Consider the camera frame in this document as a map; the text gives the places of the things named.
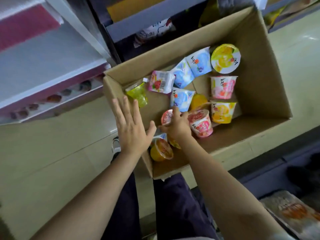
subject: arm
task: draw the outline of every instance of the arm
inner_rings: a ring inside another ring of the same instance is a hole
[[[225,239],[268,239],[286,234],[262,204],[192,137],[188,113],[174,108],[172,123],[161,127],[181,146],[195,180]]]
[[[127,97],[124,97],[123,112],[117,99],[113,103],[121,153],[47,222],[32,240],[101,239],[123,186],[141,154],[148,149],[156,131],[151,121],[149,131],[145,132],[136,100],[133,103],[133,116]]]

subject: forearm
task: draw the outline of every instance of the forearm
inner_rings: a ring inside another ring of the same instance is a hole
[[[32,239],[100,239],[139,158],[140,155],[120,153]]]
[[[232,239],[234,233],[257,226],[259,235],[268,236],[282,232],[282,228],[263,208],[261,203],[220,163],[215,161],[193,137],[178,142],[187,155],[196,182],[210,212],[225,235]]]

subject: hand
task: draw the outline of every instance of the hand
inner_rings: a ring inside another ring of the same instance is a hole
[[[173,116],[169,125],[162,125],[159,128],[167,133],[171,138],[179,143],[179,141],[191,136],[191,129],[188,121],[188,112],[180,114],[178,107],[172,108]]]
[[[133,117],[130,113],[128,97],[123,97],[122,109],[118,99],[112,100],[115,110],[115,121],[118,128],[118,136],[121,153],[134,154],[140,157],[148,149],[156,132],[154,121],[150,121],[149,130],[146,132],[142,123],[138,101],[133,101]]]

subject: shoe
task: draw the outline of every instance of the shoe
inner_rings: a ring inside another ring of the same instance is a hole
[[[121,147],[120,147],[120,142],[119,142],[118,136],[113,138],[111,149],[112,149],[113,154],[121,152]]]

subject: dark pants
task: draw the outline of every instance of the dark pants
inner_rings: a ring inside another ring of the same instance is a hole
[[[154,180],[153,186],[159,240],[191,237],[218,239],[214,227],[193,197],[181,173],[165,181]],[[120,193],[101,239],[141,238],[137,189],[132,173]]]

